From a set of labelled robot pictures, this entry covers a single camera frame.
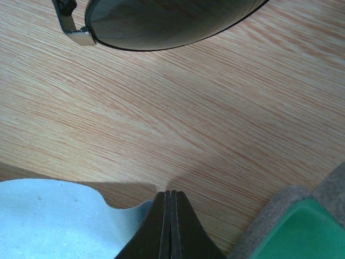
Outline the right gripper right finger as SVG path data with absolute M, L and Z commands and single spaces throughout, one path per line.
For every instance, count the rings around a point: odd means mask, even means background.
M 171 192 L 171 258 L 226 258 L 202 227 L 186 194 Z

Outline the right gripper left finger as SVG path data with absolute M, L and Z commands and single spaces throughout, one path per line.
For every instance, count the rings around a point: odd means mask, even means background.
M 157 193 L 139 229 L 116 256 L 116 259 L 171 258 L 170 205 L 170 191 Z

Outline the grey glasses case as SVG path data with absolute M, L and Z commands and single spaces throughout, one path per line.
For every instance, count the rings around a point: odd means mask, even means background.
M 344 164 L 314 190 L 278 192 L 228 258 L 344 258 Z

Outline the dark aviator sunglasses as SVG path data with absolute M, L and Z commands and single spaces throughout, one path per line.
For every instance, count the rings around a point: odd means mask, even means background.
M 85 25 L 72 17 L 77 1 L 53 1 L 63 33 L 81 46 L 101 44 L 126 51 L 161 51 L 221 33 L 266 1 L 89 1 Z

